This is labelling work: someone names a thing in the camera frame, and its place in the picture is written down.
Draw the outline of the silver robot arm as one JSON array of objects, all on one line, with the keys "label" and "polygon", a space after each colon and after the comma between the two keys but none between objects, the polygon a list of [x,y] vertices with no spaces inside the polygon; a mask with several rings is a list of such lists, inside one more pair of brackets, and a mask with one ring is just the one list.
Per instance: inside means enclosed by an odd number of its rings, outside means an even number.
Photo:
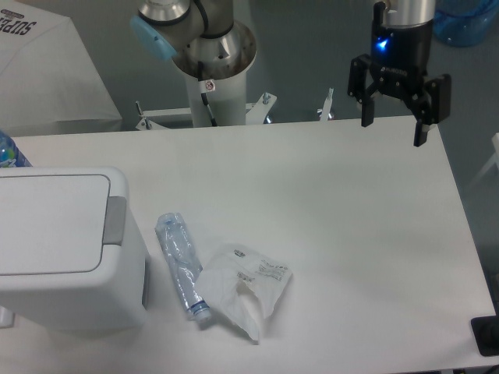
[{"label": "silver robot arm", "polygon": [[[451,77],[430,78],[427,64],[434,28],[433,1],[376,1],[370,52],[351,60],[347,93],[373,123],[375,95],[404,103],[416,120],[413,143],[451,113]],[[234,17],[230,1],[145,1],[129,22],[155,58],[184,75],[196,127],[261,123],[268,107],[246,103],[246,74],[256,54],[251,30]]]}]

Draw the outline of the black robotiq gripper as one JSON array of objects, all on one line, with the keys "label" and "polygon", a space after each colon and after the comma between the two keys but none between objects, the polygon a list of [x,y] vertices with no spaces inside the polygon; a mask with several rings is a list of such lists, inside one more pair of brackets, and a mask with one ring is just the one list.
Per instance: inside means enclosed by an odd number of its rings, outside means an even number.
[{"label": "black robotiq gripper", "polygon": [[[361,126],[373,124],[376,92],[403,99],[416,119],[413,145],[422,146],[432,127],[451,114],[451,75],[427,78],[433,2],[375,2],[371,55],[351,61],[347,94],[361,106]],[[371,74],[373,82],[367,86]]]}]

